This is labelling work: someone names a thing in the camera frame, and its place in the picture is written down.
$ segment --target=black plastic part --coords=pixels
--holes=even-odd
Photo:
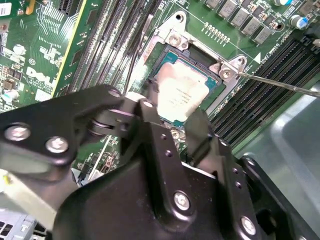
[[[184,232],[172,232],[164,228],[154,214],[147,169],[145,160],[134,156],[127,165],[72,193],[55,218],[53,239],[223,239],[218,225],[214,179],[182,168],[195,200],[197,218]]]
[[[199,108],[184,126],[192,164],[217,177],[218,217],[223,236],[226,239],[262,239],[257,227],[252,235],[242,225],[243,217],[250,219],[254,226],[258,226],[258,222],[245,175],[236,164],[229,144],[210,131],[208,117]]]
[[[101,85],[2,113],[0,168],[49,181],[61,179],[85,141],[91,118],[102,109],[116,109],[122,104],[124,99],[109,91],[118,93]],[[26,126],[30,136],[21,141],[6,139],[5,130],[14,125]],[[55,136],[67,140],[67,151],[52,153],[46,149],[47,140]]]
[[[60,0],[59,11],[69,17],[75,15],[81,0]]]
[[[320,24],[314,23],[310,27],[307,28],[307,30],[304,33],[305,36],[314,39],[320,39]]]
[[[123,153],[129,162],[138,149],[146,162],[147,177],[155,215],[168,231],[184,232],[195,220],[197,211],[190,184],[183,172],[170,130],[161,125],[157,109],[146,99],[136,106],[141,124],[131,144]],[[174,201],[177,192],[185,194],[189,209],[181,210]]]
[[[270,239],[320,239],[256,161],[243,157],[237,162],[245,172],[258,223]]]

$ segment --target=chip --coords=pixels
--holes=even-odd
[[[300,7],[299,13],[301,13],[304,16],[307,16],[309,13],[312,12],[313,8],[314,8],[314,3],[308,0],[302,5],[302,7]]]
[[[227,19],[235,10],[237,4],[232,0],[227,0],[219,11],[219,15]]]
[[[254,38],[254,41],[258,44],[263,44],[265,42],[265,40],[267,40],[267,38],[270,36],[271,33],[272,33],[272,31],[269,28],[264,27],[258,33],[258,35]]]
[[[275,19],[276,19],[276,18],[275,18],[274,16],[270,15],[270,16],[268,16],[268,17],[266,18],[266,20],[264,20],[264,24],[268,26],[268,25],[270,25]]]
[[[74,64],[74,63],[78,62],[80,60],[81,56],[82,56],[82,50],[77,51],[73,55],[73,59],[72,59],[72,63],[71,64]]]
[[[207,1],[206,1],[206,4],[207,4],[210,8],[214,9],[214,8],[219,4],[219,2],[220,2],[220,0],[207,0]]]
[[[248,24],[244,27],[244,29],[242,30],[242,32],[248,36],[251,36],[256,30],[257,28],[260,26],[260,21],[258,19],[256,19],[255,17],[253,17]]]
[[[12,68],[8,68],[7,73],[8,76],[13,77],[15,74],[15,70]]]
[[[86,24],[87,25],[94,23],[94,21],[98,18],[98,12],[99,12],[98,9],[93,9],[93,10],[90,11],[89,17],[86,20]]]
[[[15,88],[15,86],[16,86],[16,83],[12,80],[7,79],[3,81],[3,89],[5,90],[11,90]]]
[[[156,79],[158,114],[170,122],[186,121],[209,93],[207,77],[179,59],[163,64]]]
[[[243,0],[241,3],[241,6],[244,7],[245,9],[251,4],[252,0]]]
[[[240,28],[241,25],[246,21],[248,15],[249,13],[243,8],[241,8],[232,19],[231,24]]]
[[[262,6],[257,6],[252,15],[256,18],[259,18],[259,15],[264,11],[265,9]]]
[[[22,73],[19,71],[14,71],[13,77],[17,80],[20,80],[22,76]]]

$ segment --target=green circuit board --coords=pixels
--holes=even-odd
[[[5,87],[9,83],[18,96],[11,102],[0,98],[0,112],[76,92],[84,86],[113,84],[122,90],[131,57],[128,49],[137,42],[139,28],[145,19],[143,14],[152,12],[154,17],[143,39],[141,54],[148,51],[146,47],[157,28],[177,11],[183,11],[187,17],[186,32],[226,60],[244,55],[247,58],[244,71],[250,74],[259,69],[277,49],[281,49],[282,43],[295,29],[290,24],[292,16],[302,15],[309,23],[319,20],[319,9],[314,7],[306,11],[305,0],[293,0],[285,6],[277,6],[273,0],[252,0],[245,7],[250,18],[254,16],[254,8],[257,7],[263,8],[266,16],[273,17],[267,24],[262,20],[262,14],[256,16],[259,28],[266,28],[270,32],[265,41],[259,43],[257,36],[245,33],[243,26],[231,24],[234,15],[221,17],[222,7],[227,1],[219,1],[216,7],[212,7],[212,1],[207,0],[80,2],[76,14],[72,16],[61,12],[60,0],[39,0],[35,3],[32,14],[9,16],[9,29],[1,35],[0,92],[5,94]],[[159,3],[155,11],[151,10],[153,3]],[[242,1],[235,1],[234,4],[237,11],[244,8],[241,6]],[[164,44],[157,43],[143,69],[133,72],[131,91],[143,93],[145,80],[164,48]],[[98,53],[96,60],[93,52]],[[245,82],[245,79],[241,79],[234,91],[211,112],[211,116],[217,114]],[[217,87],[201,106],[206,109],[218,92]],[[93,156],[97,158],[105,144],[110,147],[108,154],[117,156],[118,142],[107,142],[107,139],[108,137],[82,148],[73,167],[80,170],[85,161],[91,160]],[[113,168],[120,164],[116,159],[117,157],[112,164]]]

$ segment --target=surface mount component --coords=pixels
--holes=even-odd
[[[240,8],[239,11],[236,13],[234,18],[231,21],[231,24],[240,28],[241,25],[246,21],[247,17],[249,16],[249,13],[244,8]]]
[[[259,27],[260,21],[253,17],[247,25],[243,28],[242,32],[248,36],[251,36]]]
[[[259,15],[264,11],[265,9],[262,6],[257,6],[252,15],[256,18],[259,18]]]
[[[209,8],[214,9],[216,6],[218,6],[220,0],[207,0],[205,3]]]
[[[258,44],[263,44],[265,40],[270,36],[271,30],[267,27],[263,27],[263,29],[258,33],[258,35],[254,38],[254,41]]]
[[[237,4],[232,0],[227,0],[219,11],[219,16],[227,19],[236,9]]]

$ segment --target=capacitor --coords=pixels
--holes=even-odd
[[[273,2],[277,6],[287,6],[291,4],[292,0],[273,0]]]
[[[303,29],[308,25],[308,18],[300,15],[293,15],[290,19],[290,24],[297,29]]]
[[[19,93],[15,89],[7,90],[1,95],[1,98],[6,103],[12,103],[13,100],[17,99],[18,97],[19,97]]]

